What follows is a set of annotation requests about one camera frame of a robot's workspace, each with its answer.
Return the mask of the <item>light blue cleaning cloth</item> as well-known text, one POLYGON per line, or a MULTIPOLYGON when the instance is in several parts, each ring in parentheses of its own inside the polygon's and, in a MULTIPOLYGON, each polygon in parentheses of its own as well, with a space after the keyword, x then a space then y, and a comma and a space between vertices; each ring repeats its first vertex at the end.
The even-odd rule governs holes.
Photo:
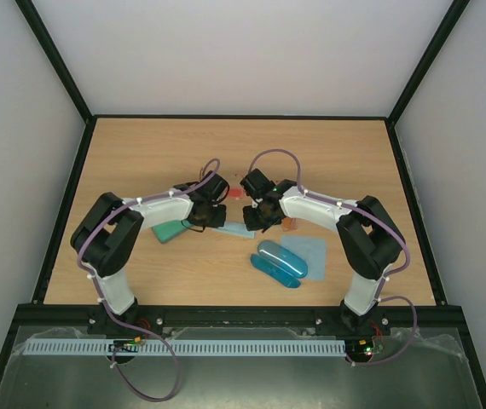
POLYGON ((218 233, 226 233, 246 239, 254 239, 255 231, 250 231, 246 228, 246 225, 239 222, 225 222, 223 226, 212 229, 218 233))

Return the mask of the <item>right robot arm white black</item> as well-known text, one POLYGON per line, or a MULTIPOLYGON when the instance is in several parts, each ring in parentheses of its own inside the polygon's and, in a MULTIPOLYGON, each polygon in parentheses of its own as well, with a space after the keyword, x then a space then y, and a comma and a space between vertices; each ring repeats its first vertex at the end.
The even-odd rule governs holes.
POLYGON ((244 176, 240 185, 252 199, 243 208, 248 230, 264 232, 289 217, 338 234, 353 270, 350 288, 340 303, 340 320, 354 334, 368 328, 387 278, 397 272, 392 266, 402 253, 409 258, 405 239, 380 201, 373 196, 334 198, 291 180, 276 184, 258 169, 244 176))

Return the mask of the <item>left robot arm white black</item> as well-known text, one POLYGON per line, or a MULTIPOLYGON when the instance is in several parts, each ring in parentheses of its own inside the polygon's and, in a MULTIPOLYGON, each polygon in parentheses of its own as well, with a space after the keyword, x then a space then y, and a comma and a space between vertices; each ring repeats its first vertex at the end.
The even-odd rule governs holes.
POLYGON ((228 182, 210 171, 199 182, 175 185, 144 198, 102 194, 72 234, 70 245, 77 252, 78 266, 94 281, 105 309, 121 316, 136 305, 125 265, 140 232, 166 222, 219 228, 226 221, 223 201, 228 192, 228 182))

